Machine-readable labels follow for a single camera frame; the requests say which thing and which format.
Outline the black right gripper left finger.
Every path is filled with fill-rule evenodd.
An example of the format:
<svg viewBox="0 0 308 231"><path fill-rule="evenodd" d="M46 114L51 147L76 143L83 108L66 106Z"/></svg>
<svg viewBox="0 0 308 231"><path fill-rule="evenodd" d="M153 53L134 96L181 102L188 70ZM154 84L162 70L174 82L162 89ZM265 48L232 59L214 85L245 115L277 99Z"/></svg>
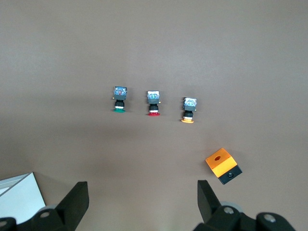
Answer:
<svg viewBox="0 0 308 231"><path fill-rule="evenodd" d="M88 183L78 182L55 208L37 212L23 231L74 231L89 208Z"/></svg>

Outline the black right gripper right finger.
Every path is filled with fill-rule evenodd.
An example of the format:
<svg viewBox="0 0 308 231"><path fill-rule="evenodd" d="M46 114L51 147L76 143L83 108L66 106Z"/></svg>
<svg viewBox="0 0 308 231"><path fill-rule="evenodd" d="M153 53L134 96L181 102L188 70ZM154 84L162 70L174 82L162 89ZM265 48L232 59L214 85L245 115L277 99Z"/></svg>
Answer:
<svg viewBox="0 0 308 231"><path fill-rule="evenodd" d="M197 183L197 201L203 222L196 231L255 230L255 220L231 205L222 205L207 180Z"/></svg>

